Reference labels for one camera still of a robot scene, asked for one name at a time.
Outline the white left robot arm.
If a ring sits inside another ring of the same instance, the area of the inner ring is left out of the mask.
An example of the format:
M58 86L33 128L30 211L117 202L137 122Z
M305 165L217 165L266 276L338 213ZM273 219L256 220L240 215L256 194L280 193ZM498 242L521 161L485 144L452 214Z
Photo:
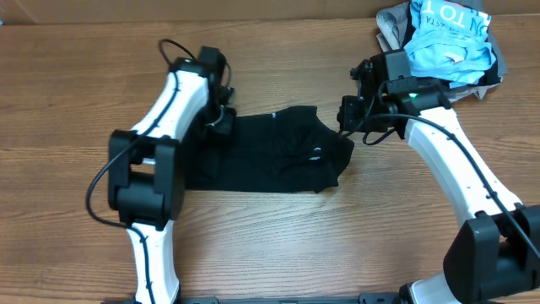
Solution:
M133 303L177 303L180 281L173 230L185 192L187 163L205 141L230 138L234 91L223 82L229 66L217 48L167 63L165 87L148 113L109 141L108 203L132 243L137 290Z

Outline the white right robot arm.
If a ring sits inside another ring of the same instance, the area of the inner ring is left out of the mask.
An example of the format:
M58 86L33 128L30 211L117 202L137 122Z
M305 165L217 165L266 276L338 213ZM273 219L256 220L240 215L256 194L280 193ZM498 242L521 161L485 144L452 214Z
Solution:
M399 291L364 294L361 303L494 303L539 287L539 208L527 207L474 149L434 78L411 74L403 50L384 52L350 71L356 95L342 98L340 133L392 133L433 173L459 231L443 269Z

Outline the black t-shirt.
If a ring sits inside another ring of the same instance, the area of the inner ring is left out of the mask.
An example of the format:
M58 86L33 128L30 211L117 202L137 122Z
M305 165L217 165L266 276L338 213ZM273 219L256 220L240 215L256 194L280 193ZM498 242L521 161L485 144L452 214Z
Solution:
M209 139L185 161L189 190L319 193L338 185L354 142L317 116L315 106L235 119L229 140Z

